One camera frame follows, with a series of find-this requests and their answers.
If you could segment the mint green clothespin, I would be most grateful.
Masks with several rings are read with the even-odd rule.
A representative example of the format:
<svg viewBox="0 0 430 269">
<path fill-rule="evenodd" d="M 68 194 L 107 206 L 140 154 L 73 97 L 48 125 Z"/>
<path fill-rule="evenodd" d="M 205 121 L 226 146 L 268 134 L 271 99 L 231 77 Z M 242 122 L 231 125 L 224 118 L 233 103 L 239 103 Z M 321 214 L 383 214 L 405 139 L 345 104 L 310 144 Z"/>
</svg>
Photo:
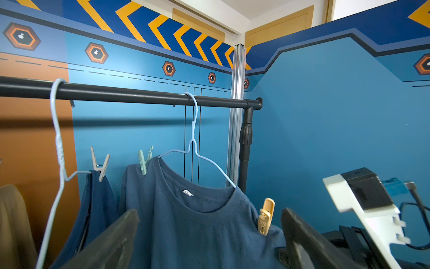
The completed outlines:
<svg viewBox="0 0 430 269">
<path fill-rule="evenodd" d="M 147 174 L 147 163 L 152 159 L 152 156 L 153 156 L 152 150 L 153 150 L 153 146 L 150 147 L 146 158 L 142 150 L 138 151 L 138 158 L 140 161 L 141 173 L 143 176 Z"/>
</svg>

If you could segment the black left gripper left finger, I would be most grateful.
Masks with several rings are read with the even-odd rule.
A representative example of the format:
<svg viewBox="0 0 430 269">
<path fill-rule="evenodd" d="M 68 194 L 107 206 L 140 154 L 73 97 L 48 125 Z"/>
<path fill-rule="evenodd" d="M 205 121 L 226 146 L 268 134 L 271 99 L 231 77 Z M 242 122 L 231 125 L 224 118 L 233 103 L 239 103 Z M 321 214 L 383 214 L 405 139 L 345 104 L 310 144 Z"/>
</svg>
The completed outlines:
<svg viewBox="0 0 430 269">
<path fill-rule="evenodd" d="M 59 269 L 127 269 L 140 221 L 135 209 L 126 211 L 90 244 L 78 251 L 89 223 L 88 209 L 81 209 L 72 233 L 58 256 Z"/>
</svg>

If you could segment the yellow clothespin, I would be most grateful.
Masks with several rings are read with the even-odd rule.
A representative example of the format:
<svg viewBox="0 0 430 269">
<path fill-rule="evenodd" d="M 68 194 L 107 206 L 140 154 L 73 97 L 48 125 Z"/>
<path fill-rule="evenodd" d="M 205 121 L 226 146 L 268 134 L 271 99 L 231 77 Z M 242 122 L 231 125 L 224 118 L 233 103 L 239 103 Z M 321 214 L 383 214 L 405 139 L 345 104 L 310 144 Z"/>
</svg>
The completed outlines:
<svg viewBox="0 0 430 269">
<path fill-rule="evenodd" d="M 275 201 L 271 198 L 266 198 L 263 207 L 259 211 L 258 231 L 261 235 L 267 236 L 272 224 L 273 214 L 275 209 Z"/>
</svg>

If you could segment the light blue wire hanger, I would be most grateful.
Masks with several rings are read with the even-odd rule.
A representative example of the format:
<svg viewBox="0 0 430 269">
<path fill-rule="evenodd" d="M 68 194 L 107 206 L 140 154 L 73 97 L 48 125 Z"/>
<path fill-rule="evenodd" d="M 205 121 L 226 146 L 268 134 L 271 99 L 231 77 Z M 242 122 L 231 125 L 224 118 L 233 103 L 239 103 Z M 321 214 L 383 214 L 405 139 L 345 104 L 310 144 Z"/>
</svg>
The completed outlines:
<svg viewBox="0 0 430 269">
<path fill-rule="evenodd" d="M 170 150 L 170 151 L 168 151 L 168 152 L 160 155 L 159 158 L 163 158 L 163 157 L 165 157 L 165 156 L 167 156 L 167 155 L 169 155 L 171 153 L 174 153 L 174 152 L 186 155 L 186 154 L 190 153 L 191 150 L 194 150 L 194 154 L 199 159 L 203 159 L 203 160 L 211 163 L 212 165 L 214 165 L 219 170 L 219 172 L 225 177 L 225 179 L 227 180 L 227 182 L 233 188 L 236 189 L 237 185 L 230 179 L 230 177 L 225 173 L 225 171 L 216 162 L 214 162 L 213 160 L 211 160 L 209 158 L 206 158 L 206 157 L 204 157 L 204 156 L 202 156 L 202 155 L 199 154 L 199 152 L 198 152 L 198 143 L 197 143 L 196 138 L 195 138 L 195 135 L 196 135 L 196 123 L 197 123 L 199 106 L 198 106 L 197 100 L 196 100 L 196 98 L 194 97 L 193 94 L 191 94 L 189 92 L 184 92 L 183 94 L 191 98 L 191 100 L 194 103 L 194 108 L 196 109 L 196 114 L 193 116 L 193 120 L 191 122 L 191 139 L 190 139 L 189 144 L 188 144 L 188 150 L 187 151 Z"/>
</svg>

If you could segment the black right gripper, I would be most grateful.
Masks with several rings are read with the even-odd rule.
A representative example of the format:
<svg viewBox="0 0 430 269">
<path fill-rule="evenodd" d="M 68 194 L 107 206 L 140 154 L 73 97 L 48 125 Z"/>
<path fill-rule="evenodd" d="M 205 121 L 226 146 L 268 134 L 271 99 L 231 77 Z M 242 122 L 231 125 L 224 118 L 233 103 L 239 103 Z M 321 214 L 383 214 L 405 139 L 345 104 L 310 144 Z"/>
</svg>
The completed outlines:
<svg viewBox="0 0 430 269">
<path fill-rule="evenodd" d="M 340 226 L 339 230 L 333 230 L 326 233 L 319 233 L 310 226 L 317 234 L 324 237 L 330 242 L 339 252 L 350 258 L 356 264 L 359 264 L 367 269 L 389 269 L 384 257 L 379 252 L 376 244 L 365 229 L 358 227 Z M 277 250 L 278 261 L 287 269 L 291 269 L 291 264 L 288 260 L 286 247 L 281 247 Z M 429 269 L 429 263 L 409 262 L 395 259 L 401 269 Z"/>
</svg>

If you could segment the slate blue t-shirt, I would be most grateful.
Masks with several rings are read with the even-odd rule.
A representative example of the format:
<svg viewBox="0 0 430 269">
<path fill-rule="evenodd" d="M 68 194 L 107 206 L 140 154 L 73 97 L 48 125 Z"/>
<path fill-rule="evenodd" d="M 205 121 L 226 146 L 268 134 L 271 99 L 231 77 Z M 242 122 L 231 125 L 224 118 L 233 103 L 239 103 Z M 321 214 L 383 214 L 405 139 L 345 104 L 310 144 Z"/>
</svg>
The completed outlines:
<svg viewBox="0 0 430 269">
<path fill-rule="evenodd" d="M 282 229 L 258 231 L 254 205 L 239 189 L 194 184 L 158 157 L 142 174 L 125 168 L 119 211 L 135 209 L 139 223 L 132 269 L 280 269 Z"/>
</svg>

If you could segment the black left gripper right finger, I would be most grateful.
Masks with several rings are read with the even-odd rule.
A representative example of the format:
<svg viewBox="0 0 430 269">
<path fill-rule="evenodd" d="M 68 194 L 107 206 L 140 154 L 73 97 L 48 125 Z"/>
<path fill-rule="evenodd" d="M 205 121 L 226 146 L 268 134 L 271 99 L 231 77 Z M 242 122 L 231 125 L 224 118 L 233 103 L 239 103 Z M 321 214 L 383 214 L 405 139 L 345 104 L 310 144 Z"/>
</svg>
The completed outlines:
<svg viewBox="0 0 430 269">
<path fill-rule="evenodd" d="M 361 269 L 290 208 L 282 210 L 286 246 L 281 264 L 287 269 Z"/>
</svg>

